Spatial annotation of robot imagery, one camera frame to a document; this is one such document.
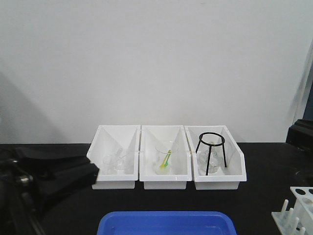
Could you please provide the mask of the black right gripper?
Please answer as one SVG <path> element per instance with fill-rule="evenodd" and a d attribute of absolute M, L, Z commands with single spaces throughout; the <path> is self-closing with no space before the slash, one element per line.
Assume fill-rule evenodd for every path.
<path fill-rule="evenodd" d="M 289 129 L 286 143 L 305 152 L 313 152 L 313 120 L 298 119 Z"/>

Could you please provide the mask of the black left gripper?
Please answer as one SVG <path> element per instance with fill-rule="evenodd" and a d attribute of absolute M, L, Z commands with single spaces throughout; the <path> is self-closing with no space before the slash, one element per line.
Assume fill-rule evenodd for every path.
<path fill-rule="evenodd" d="M 5 234 L 45 235 L 38 212 L 44 214 L 70 195 L 94 185 L 99 168 L 77 154 L 26 147 L 17 147 L 15 152 L 23 166 L 43 172 L 34 176 L 34 201 L 32 176 L 19 166 L 12 151 L 0 150 L 0 225 Z"/>

